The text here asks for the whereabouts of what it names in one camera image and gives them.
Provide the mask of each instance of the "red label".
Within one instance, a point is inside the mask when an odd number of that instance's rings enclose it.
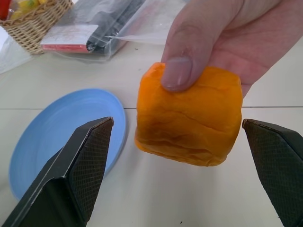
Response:
[[[44,51],[65,52],[65,53],[89,53],[86,45],[58,45],[47,44],[41,45]]]

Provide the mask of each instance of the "white table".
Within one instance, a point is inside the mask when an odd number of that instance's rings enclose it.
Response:
[[[243,129],[218,167],[191,166],[139,151],[136,110],[126,109],[127,143],[104,179],[89,227],[282,227],[254,167]],[[0,110],[0,224],[17,201],[8,166],[21,133],[40,110]],[[303,108],[244,108],[243,117],[303,134]]]

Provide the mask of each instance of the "human hand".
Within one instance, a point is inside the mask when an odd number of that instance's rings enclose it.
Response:
[[[192,86],[206,66],[240,76],[243,97],[303,36],[303,0],[191,0],[164,49],[162,85]]]

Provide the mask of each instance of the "wicker basket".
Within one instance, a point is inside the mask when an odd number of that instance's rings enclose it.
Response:
[[[71,6],[71,0],[48,0],[18,19],[0,20],[0,26],[26,51],[40,54],[43,53],[41,40]]]

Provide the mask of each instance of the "textured rubber pad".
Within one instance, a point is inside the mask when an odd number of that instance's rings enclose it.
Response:
[[[3,227],[84,227],[107,161],[113,119],[78,127],[43,167]]]
[[[278,125],[245,119],[259,179],[285,227],[303,227],[303,138]]]

